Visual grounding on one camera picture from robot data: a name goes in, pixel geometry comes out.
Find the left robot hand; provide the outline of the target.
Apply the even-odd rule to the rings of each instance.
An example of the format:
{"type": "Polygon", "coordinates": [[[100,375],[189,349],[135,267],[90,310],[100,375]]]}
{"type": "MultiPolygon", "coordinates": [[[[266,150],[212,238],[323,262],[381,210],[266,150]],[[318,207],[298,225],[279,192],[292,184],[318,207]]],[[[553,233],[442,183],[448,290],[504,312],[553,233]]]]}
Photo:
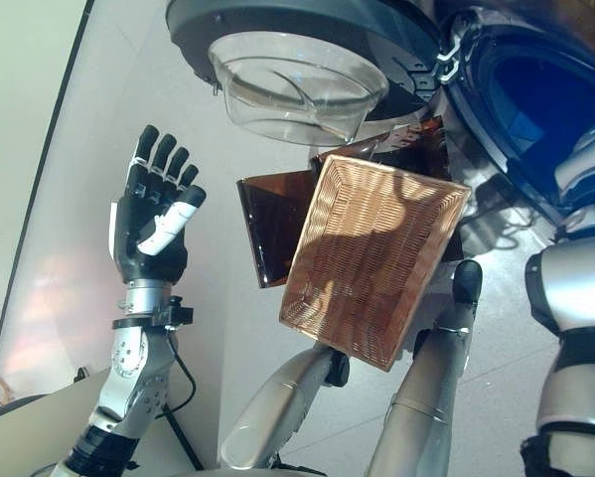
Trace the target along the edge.
{"type": "Polygon", "coordinates": [[[124,190],[111,205],[109,251],[124,283],[177,283],[188,262],[185,227],[206,199],[190,152],[148,124],[127,166],[124,190]]]}

